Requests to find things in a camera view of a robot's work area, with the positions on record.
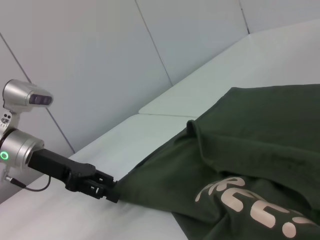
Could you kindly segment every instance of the t-shirt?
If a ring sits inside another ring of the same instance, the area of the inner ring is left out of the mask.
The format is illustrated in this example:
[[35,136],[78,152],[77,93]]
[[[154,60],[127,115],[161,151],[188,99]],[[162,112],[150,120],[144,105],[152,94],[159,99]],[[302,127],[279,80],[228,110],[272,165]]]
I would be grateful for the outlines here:
[[189,240],[320,240],[320,85],[232,88],[115,190]]

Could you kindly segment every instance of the black cable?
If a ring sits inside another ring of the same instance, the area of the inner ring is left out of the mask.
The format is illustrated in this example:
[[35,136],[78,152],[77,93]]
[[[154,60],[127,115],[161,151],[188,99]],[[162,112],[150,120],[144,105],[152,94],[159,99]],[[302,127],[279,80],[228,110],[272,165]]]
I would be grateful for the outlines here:
[[50,183],[51,183],[51,176],[49,176],[49,180],[48,180],[48,183],[46,184],[46,186],[44,188],[41,188],[41,189],[32,189],[32,188],[28,188],[27,185],[25,185],[24,183],[20,182],[19,180],[15,179],[15,178],[11,178],[10,180],[10,183],[12,183],[13,185],[16,185],[22,189],[26,189],[28,191],[31,191],[31,192],[42,192],[44,190],[46,190]]

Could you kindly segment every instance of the white wall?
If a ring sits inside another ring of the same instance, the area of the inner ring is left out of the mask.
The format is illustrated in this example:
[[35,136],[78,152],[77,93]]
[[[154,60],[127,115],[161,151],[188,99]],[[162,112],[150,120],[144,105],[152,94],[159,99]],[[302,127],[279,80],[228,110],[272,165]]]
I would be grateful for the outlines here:
[[[27,81],[23,72],[19,68],[15,59],[9,52],[7,46],[0,38],[0,90],[11,79],[20,79]],[[0,97],[0,114],[2,114],[3,98]],[[69,157],[73,154],[73,151],[67,144],[63,135],[55,125],[54,121],[44,108],[35,108],[31,112],[26,112],[21,115],[19,129],[26,133],[44,140],[45,147],[51,151],[59,153],[63,156]],[[0,164],[0,172],[4,168],[4,164]],[[25,184],[33,182],[40,173],[35,170],[26,171],[21,173],[19,170],[11,169],[12,177],[17,178]],[[13,194],[21,190],[19,187],[12,185],[8,182],[0,182],[0,203],[11,197]]]
[[2,0],[0,32],[78,151],[171,87],[134,0]]
[[250,33],[320,19],[320,0],[240,0]]
[[137,0],[173,84],[248,35],[238,0]]

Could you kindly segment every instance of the green indicator light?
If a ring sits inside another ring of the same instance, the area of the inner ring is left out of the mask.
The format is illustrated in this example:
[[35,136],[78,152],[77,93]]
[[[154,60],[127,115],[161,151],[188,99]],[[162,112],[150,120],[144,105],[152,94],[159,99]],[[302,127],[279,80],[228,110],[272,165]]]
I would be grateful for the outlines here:
[[0,157],[1,157],[3,160],[7,161],[8,158],[9,158],[9,154],[8,154],[6,151],[2,151],[2,152],[0,152]]

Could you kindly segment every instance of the white table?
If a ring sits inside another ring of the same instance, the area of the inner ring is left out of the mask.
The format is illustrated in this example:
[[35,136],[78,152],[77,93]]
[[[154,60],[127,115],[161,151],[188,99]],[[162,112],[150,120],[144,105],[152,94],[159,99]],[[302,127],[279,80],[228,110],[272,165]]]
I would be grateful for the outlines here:
[[[185,128],[189,117],[135,115],[71,159],[89,162],[121,179],[147,155]],[[30,188],[46,185],[42,176]],[[186,240],[168,212],[70,192],[53,179],[43,192],[21,190],[0,204],[3,240]]]
[[248,35],[139,113],[199,117],[231,87],[301,84],[320,84],[320,19]]

